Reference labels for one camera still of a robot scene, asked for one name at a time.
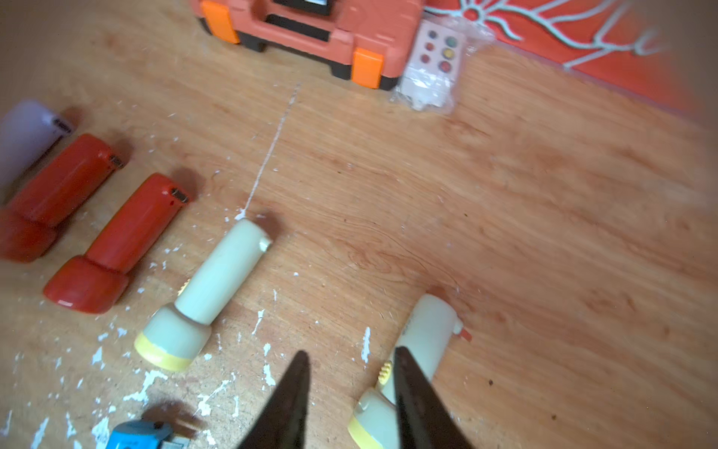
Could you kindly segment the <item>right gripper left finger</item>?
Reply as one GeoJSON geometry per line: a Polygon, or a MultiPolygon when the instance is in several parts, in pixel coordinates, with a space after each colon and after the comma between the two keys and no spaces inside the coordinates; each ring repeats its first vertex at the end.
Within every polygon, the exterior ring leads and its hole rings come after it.
{"type": "Polygon", "coordinates": [[[237,448],[304,448],[309,397],[310,356],[300,350],[237,448]]]}

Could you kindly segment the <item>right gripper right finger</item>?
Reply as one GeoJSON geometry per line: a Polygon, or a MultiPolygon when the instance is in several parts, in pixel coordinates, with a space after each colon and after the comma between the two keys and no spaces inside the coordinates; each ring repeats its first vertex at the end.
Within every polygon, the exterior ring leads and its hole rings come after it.
{"type": "Polygon", "coordinates": [[[400,447],[473,448],[452,422],[411,351],[404,346],[396,348],[394,362],[400,447]]]}

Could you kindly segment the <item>green flashlight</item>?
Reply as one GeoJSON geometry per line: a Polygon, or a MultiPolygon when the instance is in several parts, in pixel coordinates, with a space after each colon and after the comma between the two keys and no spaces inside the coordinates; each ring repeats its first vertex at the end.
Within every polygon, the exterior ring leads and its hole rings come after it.
{"type": "MultiPolygon", "coordinates": [[[[418,300],[395,346],[407,348],[426,379],[432,380],[453,336],[472,340],[449,303],[425,294],[418,300]]],[[[389,357],[375,385],[364,392],[353,409],[348,432],[361,449],[399,447],[393,371],[394,357],[389,357]]]]}
{"type": "Polygon", "coordinates": [[[239,221],[217,244],[177,299],[158,309],[134,348],[163,370],[182,372],[202,352],[212,323],[237,294],[272,243],[252,221],[239,221]]]}

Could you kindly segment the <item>blue flashlight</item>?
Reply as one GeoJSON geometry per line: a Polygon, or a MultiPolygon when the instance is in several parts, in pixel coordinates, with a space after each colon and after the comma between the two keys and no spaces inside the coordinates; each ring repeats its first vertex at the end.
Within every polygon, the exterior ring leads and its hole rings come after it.
{"type": "Polygon", "coordinates": [[[112,430],[106,449],[187,449],[190,442],[166,422],[134,420],[112,430]]]}

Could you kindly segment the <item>purple flashlight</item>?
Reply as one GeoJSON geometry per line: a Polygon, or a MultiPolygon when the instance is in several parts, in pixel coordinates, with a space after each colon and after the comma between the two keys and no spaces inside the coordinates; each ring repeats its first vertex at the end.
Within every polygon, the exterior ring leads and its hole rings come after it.
{"type": "Polygon", "coordinates": [[[1,119],[1,189],[10,187],[74,125],[35,99],[14,106],[1,119]]]}

